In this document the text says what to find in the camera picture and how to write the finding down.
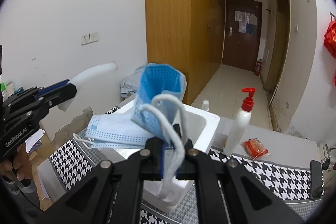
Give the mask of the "person left hand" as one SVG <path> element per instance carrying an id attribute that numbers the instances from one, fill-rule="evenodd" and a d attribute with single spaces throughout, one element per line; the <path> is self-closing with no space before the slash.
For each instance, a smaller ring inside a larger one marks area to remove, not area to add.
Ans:
<path id="1" fill-rule="evenodd" d="M 33 169 L 30 162 L 29 154 L 26 151 L 26 143 L 21 144 L 17 148 L 15 158 L 1 162 L 1 176 L 14 181 L 17 178 L 19 181 L 31 180 L 33 178 Z"/>

